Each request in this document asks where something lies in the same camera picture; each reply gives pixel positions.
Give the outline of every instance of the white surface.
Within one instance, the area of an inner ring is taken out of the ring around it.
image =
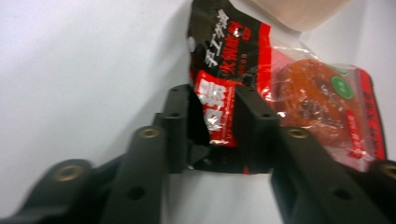
[[[52,164],[99,165],[150,124],[166,90],[187,82],[190,3],[0,2],[0,217]],[[312,32],[287,31],[326,62],[373,76],[393,160],[395,22],[396,2],[355,0]],[[188,171],[172,180],[171,223],[280,223],[267,175]]]

